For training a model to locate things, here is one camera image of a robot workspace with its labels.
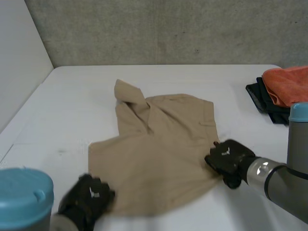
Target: wrinkled fabric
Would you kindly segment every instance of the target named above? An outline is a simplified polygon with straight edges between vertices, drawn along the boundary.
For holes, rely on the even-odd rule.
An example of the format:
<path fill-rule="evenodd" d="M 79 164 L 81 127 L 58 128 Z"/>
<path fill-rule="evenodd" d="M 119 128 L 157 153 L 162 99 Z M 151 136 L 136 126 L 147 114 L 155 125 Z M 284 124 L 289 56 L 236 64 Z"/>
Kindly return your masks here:
<path fill-rule="evenodd" d="M 89 172 L 116 192 L 112 214 L 158 215 L 212 189 L 220 177 L 204 161 L 219 141 L 214 105 L 186 94 L 144 98 L 115 84 L 119 136 L 89 146 Z"/>
<path fill-rule="evenodd" d="M 262 78 L 275 105 L 291 107 L 294 103 L 308 102 L 308 66 L 270 69 Z"/>

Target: teal lid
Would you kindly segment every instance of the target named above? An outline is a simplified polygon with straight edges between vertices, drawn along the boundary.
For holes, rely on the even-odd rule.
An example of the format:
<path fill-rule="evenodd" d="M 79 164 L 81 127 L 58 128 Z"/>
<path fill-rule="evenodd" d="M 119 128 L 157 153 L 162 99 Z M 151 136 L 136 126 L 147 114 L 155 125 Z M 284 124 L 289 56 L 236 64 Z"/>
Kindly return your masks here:
<path fill-rule="evenodd" d="M 0 230 L 31 226 L 51 212 L 53 183 L 38 170 L 0 170 Z"/>
<path fill-rule="evenodd" d="M 308 102 L 294 103 L 291 107 L 289 120 L 292 122 L 308 122 Z"/>

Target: white wall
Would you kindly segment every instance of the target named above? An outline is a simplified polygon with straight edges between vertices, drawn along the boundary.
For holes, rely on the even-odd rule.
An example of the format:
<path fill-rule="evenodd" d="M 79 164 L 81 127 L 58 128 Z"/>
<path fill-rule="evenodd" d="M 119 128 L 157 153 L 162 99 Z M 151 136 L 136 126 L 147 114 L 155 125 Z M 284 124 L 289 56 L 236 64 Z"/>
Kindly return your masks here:
<path fill-rule="evenodd" d="M 0 0 L 0 132 L 53 70 L 23 0 Z"/>

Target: gray wall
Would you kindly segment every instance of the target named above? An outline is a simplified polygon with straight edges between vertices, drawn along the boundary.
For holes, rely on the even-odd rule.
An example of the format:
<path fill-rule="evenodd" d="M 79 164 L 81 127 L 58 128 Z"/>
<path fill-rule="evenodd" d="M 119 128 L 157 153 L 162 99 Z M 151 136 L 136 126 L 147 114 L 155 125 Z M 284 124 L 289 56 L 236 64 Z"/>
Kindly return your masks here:
<path fill-rule="evenodd" d="M 307 0 L 26 0 L 55 67 L 305 65 Z"/>

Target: concrete wall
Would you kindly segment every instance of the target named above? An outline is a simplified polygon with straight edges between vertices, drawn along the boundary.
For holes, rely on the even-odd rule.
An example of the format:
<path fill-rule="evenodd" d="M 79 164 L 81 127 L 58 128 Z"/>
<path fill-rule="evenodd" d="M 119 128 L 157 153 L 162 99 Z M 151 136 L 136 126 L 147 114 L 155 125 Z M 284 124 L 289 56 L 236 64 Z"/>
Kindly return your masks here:
<path fill-rule="evenodd" d="M 54 66 L 308 60 L 307 0 L 26 0 Z"/>
<path fill-rule="evenodd" d="M 23 0 L 0 1 L 0 132 L 53 70 Z"/>

